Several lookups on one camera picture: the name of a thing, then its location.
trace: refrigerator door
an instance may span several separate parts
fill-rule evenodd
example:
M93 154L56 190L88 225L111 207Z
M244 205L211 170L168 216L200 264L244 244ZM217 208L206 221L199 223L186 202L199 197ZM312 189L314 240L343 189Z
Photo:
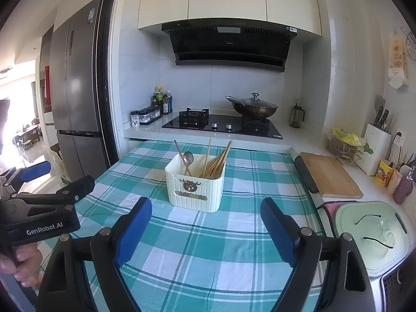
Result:
M105 163L101 137L74 136L74 142L85 175L97 179L109 168Z
M66 20L53 32L49 60L52 113L57 130L71 130L65 83L65 53L69 21L70 19Z
M71 17L66 78L71 130L101 131L95 78L95 47L101 0L93 0Z
M78 152L76 151L74 136L57 134L59 147L61 149L62 159L68 170L72 182L84 177Z

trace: white countertop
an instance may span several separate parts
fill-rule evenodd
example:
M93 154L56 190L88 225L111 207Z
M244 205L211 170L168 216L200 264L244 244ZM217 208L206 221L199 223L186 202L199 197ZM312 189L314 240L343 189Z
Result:
M331 155L325 149L325 146L319 142L313 135L305 129L291 128L287 123L274 122L273 124L282 135L283 139L256 137L249 135L215 133L209 131L197 130L178 130L162 128L164 124L178 116L178 113L164 116L160 120L152 123L149 126L140 126L138 128L128 128L124 130L125 138L141 139L141 140L164 140L193 144L208 144L209 137L212 136L213 146L225 147L229 140L232 139L232 147L238 149L249 149L259 151L269 151L277 153L289 153L295 158L300 152L318 153L323 155ZM357 166L345 166L345 169L358 185L363 193L361 199L351 199L361 202L383 201L392 206L401 216L410 237L410 249L408 254L416 248L416 227L412 218L406 211L406 205L398 205L387 192L385 187L375 183L374 177L366 175ZM346 198L322 198L317 195L313 196L313 201L316 206L321 205L324 201L349 200ZM332 235L331 231L327 231L327 235ZM371 278L371 286L373 290L374 300L376 302L376 310L382 311L381 293L379 286L379 278Z
M162 128L163 125L177 117L178 113L163 116L161 119L148 126L130 127L124 129L125 138L141 140L163 140L168 142L208 144L209 137L212 136L213 146L227 146L232 140L232 147L236 149L250 149L258 151L269 151L276 153L290 153L291 148L296 151L307 151L318 153L317 142L304 129L291 128L287 123L273 121L276 129L280 132L283 139L258 137L250 135L240 135L233 133L216 133L212 131L186 130Z

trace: human hand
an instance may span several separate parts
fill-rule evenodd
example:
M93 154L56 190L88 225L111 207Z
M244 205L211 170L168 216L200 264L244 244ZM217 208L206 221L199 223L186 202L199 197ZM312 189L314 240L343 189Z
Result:
M42 253L37 248L37 243L19 246L15 249L17 260L21 263L17 266L9 258L0 254L0 272L13 275L16 280L28 288L37 283L42 262Z

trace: range hood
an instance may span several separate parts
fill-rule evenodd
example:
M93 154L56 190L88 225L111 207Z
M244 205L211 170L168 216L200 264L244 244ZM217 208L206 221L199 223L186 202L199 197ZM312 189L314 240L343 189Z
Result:
M240 18L196 18L165 23L176 65L245 66L284 71L297 29Z

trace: decorative emblem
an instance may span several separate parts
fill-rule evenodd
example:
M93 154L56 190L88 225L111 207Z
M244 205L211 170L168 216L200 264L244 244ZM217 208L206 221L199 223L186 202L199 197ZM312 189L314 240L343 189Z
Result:
M180 181L184 182L184 189L188 192L195 192L198 189L198 185L201 185L201 183L193 182L191 180L181 179Z

